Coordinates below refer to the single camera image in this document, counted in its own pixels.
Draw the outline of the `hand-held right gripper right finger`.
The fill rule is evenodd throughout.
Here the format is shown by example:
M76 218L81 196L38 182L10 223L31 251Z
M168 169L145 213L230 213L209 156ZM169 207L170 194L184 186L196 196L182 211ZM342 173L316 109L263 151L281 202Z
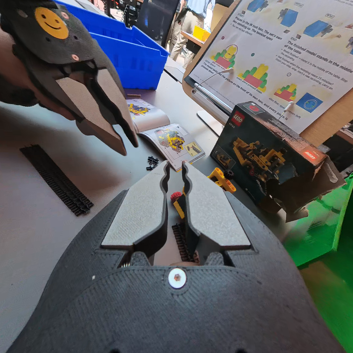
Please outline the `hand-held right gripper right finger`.
M248 250L251 242L226 193L184 161L185 236L190 254Z

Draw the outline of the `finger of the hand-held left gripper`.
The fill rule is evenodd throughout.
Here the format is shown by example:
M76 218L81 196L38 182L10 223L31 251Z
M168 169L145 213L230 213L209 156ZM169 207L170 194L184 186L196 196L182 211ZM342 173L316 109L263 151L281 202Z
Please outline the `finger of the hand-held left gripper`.
M90 93L91 74L71 74L56 80L68 99L73 103L74 113L82 117L77 127L86 135L94 135L108 147L121 154L127 155L126 147L121 136L102 116L98 103Z
M119 125L133 147L137 148L139 143L124 90L107 68L98 70L96 75L90 77L90 93L98 103L103 118L111 126Z

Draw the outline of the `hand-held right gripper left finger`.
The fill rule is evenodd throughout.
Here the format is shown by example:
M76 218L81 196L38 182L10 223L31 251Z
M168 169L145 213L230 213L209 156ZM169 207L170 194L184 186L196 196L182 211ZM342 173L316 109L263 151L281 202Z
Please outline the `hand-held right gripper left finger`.
M167 240L170 163L163 161L132 185L101 243L103 248L153 256Z

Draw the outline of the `yellow lego bulldozer model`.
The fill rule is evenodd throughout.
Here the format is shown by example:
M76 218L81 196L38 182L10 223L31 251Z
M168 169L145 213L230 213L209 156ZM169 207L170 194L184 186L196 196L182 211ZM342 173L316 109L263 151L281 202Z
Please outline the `yellow lego bulldozer model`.
M210 180L212 180L216 185L221 187L223 191L227 191L230 193L234 193L236 191L235 186L231 183L230 178L234 176L234 173L231 170L225 170L222 172L219 168L215 168L213 172L207 176ZM174 192L170 200L174 205L176 211L179 214L179 217L183 220L185 218L185 187L183 187L182 192Z

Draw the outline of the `black lego track strip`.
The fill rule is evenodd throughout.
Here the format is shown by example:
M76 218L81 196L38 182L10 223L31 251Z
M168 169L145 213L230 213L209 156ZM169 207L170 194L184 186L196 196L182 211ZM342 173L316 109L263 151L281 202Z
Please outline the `black lego track strip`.
M188 250L184 224L177 223L173 225L172 231L179 249L179 254L182 262L200 264L198 253L195 252L194 254L191 254Z
M90 213L94 204L74 185L39 145L22 147L20 152L75 216Z

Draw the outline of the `lego instruction booklet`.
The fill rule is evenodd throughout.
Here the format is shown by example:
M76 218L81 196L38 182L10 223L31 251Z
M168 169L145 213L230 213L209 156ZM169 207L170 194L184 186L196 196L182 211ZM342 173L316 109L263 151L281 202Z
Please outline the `lego instruction booklet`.
M205 156L192 134L180 124L172 124L161 109L142 99L128 99L127 106L136 133L148 139L176 172L182 169L183 161L192 164Z

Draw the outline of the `dark cardboard lego box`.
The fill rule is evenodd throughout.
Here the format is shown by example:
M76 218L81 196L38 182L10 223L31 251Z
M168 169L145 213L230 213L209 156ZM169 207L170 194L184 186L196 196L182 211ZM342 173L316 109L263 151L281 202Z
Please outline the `dark cardboard lego box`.
M329 156L252 101L235 105L210 156L259 208L284 210L286 222L346 185Z

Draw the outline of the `blue plastic bin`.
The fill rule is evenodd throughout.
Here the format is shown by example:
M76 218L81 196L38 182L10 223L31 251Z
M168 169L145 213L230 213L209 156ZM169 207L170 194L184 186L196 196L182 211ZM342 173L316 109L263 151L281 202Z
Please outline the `blue plastic bin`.
M80 19L90 33L126 42L146 36L139 29L127 28L123 22L108 17L90 2L73 0L55 2L65 6L71 14Z
M138 29L134 29L137 38L128 41L91 33L101 49L115 67L124 89L156 90L163 73L167 52L163 48L145 46L158 44Z

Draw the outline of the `background wooden table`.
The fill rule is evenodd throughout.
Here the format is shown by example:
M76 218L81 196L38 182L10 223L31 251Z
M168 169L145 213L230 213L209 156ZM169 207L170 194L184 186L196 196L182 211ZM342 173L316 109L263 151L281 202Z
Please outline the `background wooden table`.
M196 55L203 44L205 43L204 41L201 41L200 39L196 38L192 34L186 33L184 31L180 32L181 35L187 38L186 42L186 49Z

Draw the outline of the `green plastic bin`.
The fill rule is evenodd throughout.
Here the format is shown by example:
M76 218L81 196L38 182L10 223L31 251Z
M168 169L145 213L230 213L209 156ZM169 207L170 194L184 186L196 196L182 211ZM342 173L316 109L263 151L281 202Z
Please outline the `green plastic bin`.
M312 201L284 242L338 342L353 351L353 176Z

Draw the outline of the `yellow plastic bin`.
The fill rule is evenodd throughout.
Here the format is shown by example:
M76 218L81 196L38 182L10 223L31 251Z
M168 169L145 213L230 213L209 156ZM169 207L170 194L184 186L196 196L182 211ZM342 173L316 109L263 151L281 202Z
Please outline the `yellow plastic bin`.
M192 35L201 42L205 42L211 33L200 26L195 26Z

